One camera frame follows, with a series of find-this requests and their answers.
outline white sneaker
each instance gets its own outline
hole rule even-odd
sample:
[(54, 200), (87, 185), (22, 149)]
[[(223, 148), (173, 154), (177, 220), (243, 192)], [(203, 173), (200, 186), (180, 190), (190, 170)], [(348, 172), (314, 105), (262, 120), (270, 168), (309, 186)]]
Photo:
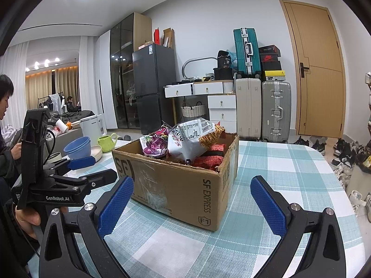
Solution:
[(354, 213), (358, 216), (358, 208), (360, 205), (366, 206), (366, 202), (362, 200), (362, 195), (357, 190), (353, 190), (349, 196), (349, 201), (352, 204)]
[(344, 167), (343, 163), (340, 163), (340, 164), (337, 165), (337, 166), (335, 167), (335, 169), (333, 170), (333, 173), (335, 174), (335, 176), (336, 176), (337, 178), (339, 178), (340, 175), (343, 173), (343, 167)]
[(371, 223), (371, 193), (366, 197), (367, 219)]

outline white plate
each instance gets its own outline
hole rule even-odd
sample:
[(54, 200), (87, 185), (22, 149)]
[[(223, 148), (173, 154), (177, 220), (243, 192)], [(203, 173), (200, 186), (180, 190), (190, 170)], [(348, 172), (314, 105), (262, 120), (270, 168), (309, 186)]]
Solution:
[(100, 145), (92, 146), (92, 156), (95, 158), (95, 161), (98, 162), (102, 157), (102, 147)]

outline human hand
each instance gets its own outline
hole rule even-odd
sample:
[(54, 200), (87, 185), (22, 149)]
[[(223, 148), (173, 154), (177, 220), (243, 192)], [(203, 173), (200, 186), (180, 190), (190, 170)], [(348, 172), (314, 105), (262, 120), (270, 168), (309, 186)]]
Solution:
[[(63, 213), (68, 212), (68, 207), (60, 207)], [(36, 239), (36, 234), (32, 229), (32, 225), (39, 226), (41, 223), (40, 215), (31, 207), (26, 209), (18, 210), (16, 208), (16, 220), (23, 231), (30, 237)]]
[(18, 160), (21, 157), (22, 151), (22, 143), (17, 143), (14, 147), (10, 150), (12, 153), (12, 157), (14, 160)]

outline blue bowl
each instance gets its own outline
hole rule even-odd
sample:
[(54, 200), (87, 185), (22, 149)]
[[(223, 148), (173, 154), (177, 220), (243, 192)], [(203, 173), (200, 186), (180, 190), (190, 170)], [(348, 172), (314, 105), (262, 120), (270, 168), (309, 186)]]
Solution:
[(74, 150), (81, 148), (83, 145), (85, 145), (88, 142), (90, 142), (90, 138), (88, 136), (78, 138), (72, 141), (71, 143), (67, 144), (66, 147), (63, 149), (63, 151), (66, 154), (72, 153)]
[(92, 154), (92, 147), (90, 146), (90, 140), (79, 147), (78, 149), (66, 153), (66, 155), (71, 159), (71, 160), (77, 160), (77, 159), (82, 159), (86, 157), (90, 157)]

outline curtain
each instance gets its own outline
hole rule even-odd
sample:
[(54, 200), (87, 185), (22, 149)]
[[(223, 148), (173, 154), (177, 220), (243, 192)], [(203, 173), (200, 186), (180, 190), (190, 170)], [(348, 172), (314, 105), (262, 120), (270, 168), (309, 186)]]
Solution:
[(9, 108), (2, 125), (10, 124), (15, 129), (23, 127), (27, 111), (25, 89), (27, 49), (28, 42), (20, 43), (9, 47), (0, 57), (0, 74), (8, 75), (14, 85), (14, 94), (9, 99)]
[(82, 110), (98, 114), (95, 91), (94, 37), (81, 36), (79, 52), (79, 88)]
[(38, 108), (38, 99), (51, 95), (51, 70), (26, 76), (27, 109)]
[(80, 101), (79, 94), (79, 67), (71, 66), (55, 70), (56, 92), (63, 92), (63, 96), (72, 96), (74, 106)]

